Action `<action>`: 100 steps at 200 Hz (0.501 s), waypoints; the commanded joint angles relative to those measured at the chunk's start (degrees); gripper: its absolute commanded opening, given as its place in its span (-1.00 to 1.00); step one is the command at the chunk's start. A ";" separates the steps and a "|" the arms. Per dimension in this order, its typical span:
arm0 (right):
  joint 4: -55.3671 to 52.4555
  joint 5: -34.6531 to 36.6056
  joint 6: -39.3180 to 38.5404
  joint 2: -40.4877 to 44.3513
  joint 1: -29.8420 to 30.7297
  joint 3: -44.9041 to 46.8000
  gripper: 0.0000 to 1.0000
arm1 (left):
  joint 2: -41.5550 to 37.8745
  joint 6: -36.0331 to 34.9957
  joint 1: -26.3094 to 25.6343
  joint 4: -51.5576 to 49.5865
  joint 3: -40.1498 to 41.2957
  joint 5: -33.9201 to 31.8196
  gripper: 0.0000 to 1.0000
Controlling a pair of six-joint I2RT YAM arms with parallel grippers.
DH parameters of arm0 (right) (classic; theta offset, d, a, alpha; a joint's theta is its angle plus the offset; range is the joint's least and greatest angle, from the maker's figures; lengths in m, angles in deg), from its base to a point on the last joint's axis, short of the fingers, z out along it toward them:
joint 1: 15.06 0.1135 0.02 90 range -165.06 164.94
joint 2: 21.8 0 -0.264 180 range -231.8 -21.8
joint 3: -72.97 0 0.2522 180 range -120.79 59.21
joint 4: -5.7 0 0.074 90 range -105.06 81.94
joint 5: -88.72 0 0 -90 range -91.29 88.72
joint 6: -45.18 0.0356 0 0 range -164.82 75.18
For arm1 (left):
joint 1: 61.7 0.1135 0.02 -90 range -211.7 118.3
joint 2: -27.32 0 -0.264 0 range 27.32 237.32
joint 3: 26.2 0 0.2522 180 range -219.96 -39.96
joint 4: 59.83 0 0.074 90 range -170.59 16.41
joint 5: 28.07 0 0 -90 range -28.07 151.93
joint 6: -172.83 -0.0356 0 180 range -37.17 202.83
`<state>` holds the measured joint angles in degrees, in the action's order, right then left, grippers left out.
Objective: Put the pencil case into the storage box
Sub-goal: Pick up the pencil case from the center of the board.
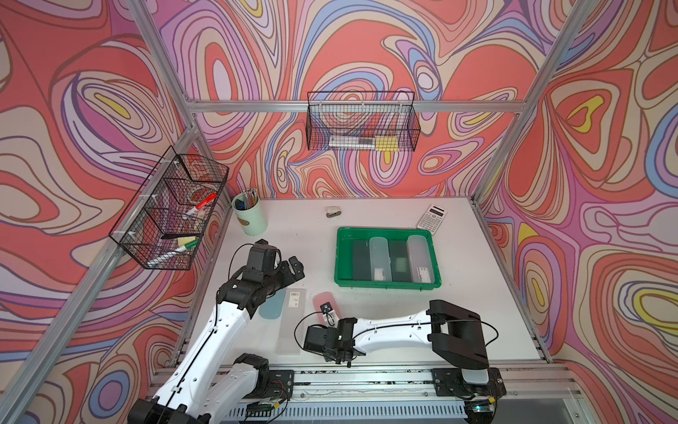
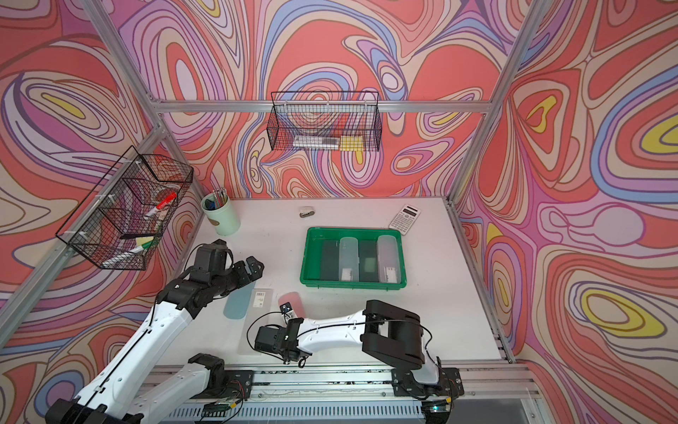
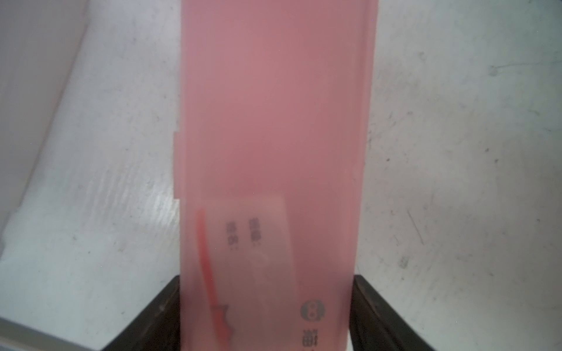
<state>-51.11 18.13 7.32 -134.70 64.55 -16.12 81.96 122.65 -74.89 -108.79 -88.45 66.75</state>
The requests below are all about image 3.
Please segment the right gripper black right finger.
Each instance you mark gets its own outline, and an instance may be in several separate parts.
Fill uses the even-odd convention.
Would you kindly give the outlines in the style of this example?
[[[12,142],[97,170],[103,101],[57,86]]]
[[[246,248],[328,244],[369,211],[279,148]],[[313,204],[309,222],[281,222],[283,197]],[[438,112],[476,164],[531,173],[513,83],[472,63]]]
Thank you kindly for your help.
[[[350,336],[355,351],[434,351],[362,275],[352,287]]]

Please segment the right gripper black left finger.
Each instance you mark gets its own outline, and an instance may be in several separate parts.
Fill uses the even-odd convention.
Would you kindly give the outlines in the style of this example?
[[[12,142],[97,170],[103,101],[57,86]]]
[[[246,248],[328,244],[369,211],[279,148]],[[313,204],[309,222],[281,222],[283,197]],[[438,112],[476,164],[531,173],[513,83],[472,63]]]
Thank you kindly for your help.
[[[103,351],[180,351],[180,278],[175,276]]]

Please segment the pink pencil case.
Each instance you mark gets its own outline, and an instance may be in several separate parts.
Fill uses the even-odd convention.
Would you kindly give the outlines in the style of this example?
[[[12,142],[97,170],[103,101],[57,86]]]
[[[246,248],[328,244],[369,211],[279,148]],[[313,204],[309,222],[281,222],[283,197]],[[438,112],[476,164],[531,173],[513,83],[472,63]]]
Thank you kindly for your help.
[[[183,350],[344,350],[377,1],[183,1]]]

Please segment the clear frosted pencil case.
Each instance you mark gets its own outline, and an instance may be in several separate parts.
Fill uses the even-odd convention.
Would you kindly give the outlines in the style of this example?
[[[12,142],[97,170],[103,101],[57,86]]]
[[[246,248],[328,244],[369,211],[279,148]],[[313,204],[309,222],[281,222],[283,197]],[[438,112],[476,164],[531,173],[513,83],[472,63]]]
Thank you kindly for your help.
[[[1,2],[1,226],[21,205],[88,26],[87,1]]]

